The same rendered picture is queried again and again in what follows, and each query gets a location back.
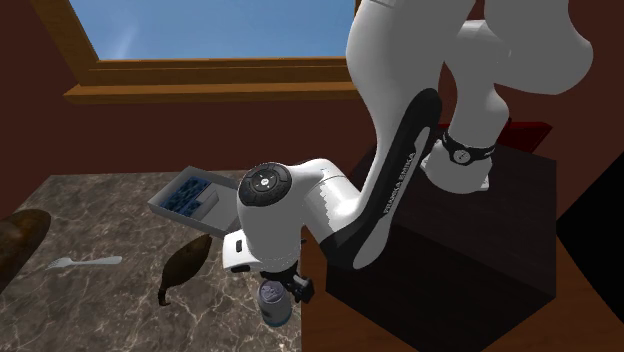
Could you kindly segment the brown rounded lump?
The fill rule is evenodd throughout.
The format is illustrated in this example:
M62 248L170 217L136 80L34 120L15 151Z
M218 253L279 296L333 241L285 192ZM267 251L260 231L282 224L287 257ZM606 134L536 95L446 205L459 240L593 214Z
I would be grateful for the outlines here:
M0 220L0 294L16 277L46 237L51 215L24 209Z

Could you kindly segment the dark robot stand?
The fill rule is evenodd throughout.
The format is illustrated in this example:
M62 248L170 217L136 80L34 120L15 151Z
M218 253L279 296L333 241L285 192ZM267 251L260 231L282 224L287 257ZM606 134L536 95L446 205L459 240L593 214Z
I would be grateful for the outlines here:
M486 191L413 176L382 254L326 290L418 352L482 352L556 296L556 163L496 149Z

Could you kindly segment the wooden framed window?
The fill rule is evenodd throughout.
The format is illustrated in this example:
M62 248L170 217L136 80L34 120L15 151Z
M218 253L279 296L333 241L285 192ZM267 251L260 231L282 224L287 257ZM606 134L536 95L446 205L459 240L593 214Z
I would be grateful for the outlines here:
M69 0L29 0L77 84L73 104L358 100L344 57L101 60Z

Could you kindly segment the grey box with blue tray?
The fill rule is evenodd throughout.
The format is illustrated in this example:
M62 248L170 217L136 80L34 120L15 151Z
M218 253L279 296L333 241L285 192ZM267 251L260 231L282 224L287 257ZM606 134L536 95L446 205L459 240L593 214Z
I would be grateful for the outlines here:
M186 167L148 205L152 212L222 239L240 228L239 180Z

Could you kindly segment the silver blue drink can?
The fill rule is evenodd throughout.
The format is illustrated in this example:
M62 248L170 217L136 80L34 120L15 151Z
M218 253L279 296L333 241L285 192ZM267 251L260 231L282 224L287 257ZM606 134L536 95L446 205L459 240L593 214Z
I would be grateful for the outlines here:
M257 290L257 302L268 326L283 326L292 315L289 292L279 281L264 280Z

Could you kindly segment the dark brown tapered vegetable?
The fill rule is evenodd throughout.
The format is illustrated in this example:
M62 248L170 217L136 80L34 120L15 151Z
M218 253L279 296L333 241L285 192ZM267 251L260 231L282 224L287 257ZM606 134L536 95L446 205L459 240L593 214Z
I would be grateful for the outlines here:
M160 306L169 305L166 299L169 288L184 284L199 272L209 255L211 244L211 236L204 234L185 244L167 260L157 295Z

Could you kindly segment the white plastic fork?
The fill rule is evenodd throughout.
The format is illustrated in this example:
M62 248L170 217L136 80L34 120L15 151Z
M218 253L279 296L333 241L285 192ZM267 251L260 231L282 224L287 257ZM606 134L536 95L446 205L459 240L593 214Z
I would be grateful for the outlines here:
M68 266L81 266L81 265L117 265L123 261L122 256L111 256L104 257L86 261L74 261L69 257L62 257L52 261L46 268L45 271L55 269L55 268L64 268Z

